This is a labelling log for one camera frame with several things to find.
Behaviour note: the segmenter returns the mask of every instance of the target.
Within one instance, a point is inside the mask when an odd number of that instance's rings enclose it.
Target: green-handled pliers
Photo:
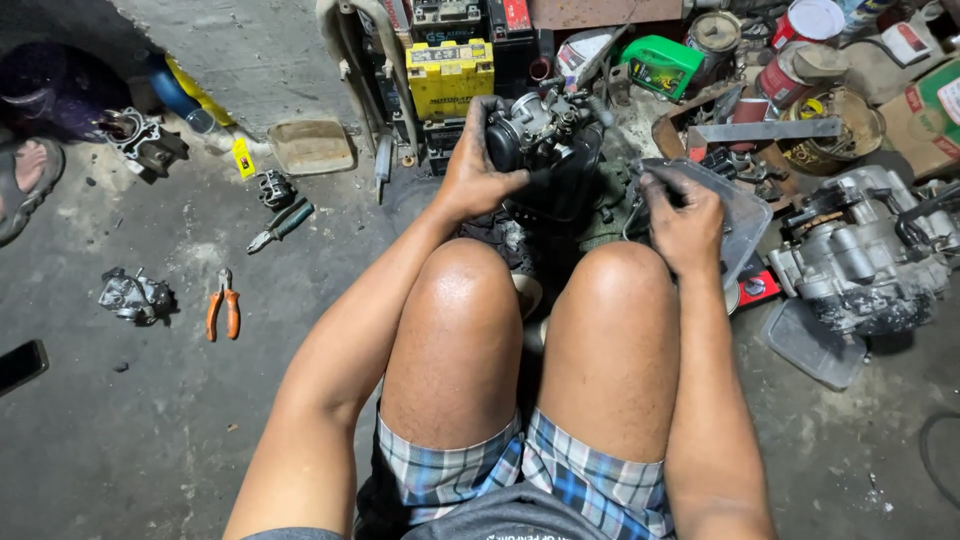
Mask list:
[[[303,223],[311,213],[313,213],[313,205],[307,203],[306,199],[297,200],[287,209],[277,214],[274,219],[270,220],[270,223],[266,224],[264,232],[258,234],[256,238],[253,239],[253,242],[247,246],[247,255],[253,255],[262,250],[263,246],[273,240],[282,240],[290,231],[296,229],[300,223]]]

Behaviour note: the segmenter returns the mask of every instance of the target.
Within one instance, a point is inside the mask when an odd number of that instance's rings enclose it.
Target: knee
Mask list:
[[[472,304],[516,296],[510,269],[490,246],[457,238],[437,248],[420,270],[415,291],[437,301]]]
[[[632,301],[631,292],[650,300],[676,296],[670,271],[660,255],[647,246],[625,241],[590,251],[577,264],[567,287],[571,286],[601,303]]]

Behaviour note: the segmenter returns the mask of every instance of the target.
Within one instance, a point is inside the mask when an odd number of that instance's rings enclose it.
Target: plaid shorts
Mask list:
[[[491,439],[431,450],[396,436],[379,418],[373,474],[357,495],[355,536],[398,538],[492,490],[527,481],[579,511],[611,539],[674,538],[663,463],[634,463],[590,448],[535,410]]]

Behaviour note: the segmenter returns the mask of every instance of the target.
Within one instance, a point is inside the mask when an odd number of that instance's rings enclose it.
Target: orange-handled pliers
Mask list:
[[[206,338],[210,341],[217,340],[217,311],[224,298],[227,299],[227,337],[236,339],[240,333],[240,307],[237,306],[240,294],[230,288],[230,279],[233,276],[229,268],[221,270],[219,277],[220,288],[210,295],[210,306],[206,309]]]

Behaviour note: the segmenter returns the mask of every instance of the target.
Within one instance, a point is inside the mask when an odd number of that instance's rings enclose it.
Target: green oil bottle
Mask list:
[[[666,37],[644,36],[634,39],[620,52],[616,65],[630,65],[630,80],[635,85],[659,92],[672,100],[684,95],[690,79],[704,60],[704,53],[684,47]]]

